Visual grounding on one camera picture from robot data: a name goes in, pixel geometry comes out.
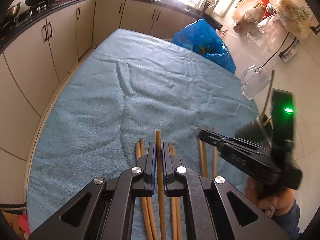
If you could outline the person's right hand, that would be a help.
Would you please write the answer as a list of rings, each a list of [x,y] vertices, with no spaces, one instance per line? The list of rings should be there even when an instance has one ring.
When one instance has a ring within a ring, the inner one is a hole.
[[[245,196],[262,210],[268,210],[269,208],[274,207],[274,215],[276,216],[282,216],[288,213],[295,202],[295,191],[289,188],[286,188],[281,193],[259,199],[257,181],[251,177],[247,178]]]

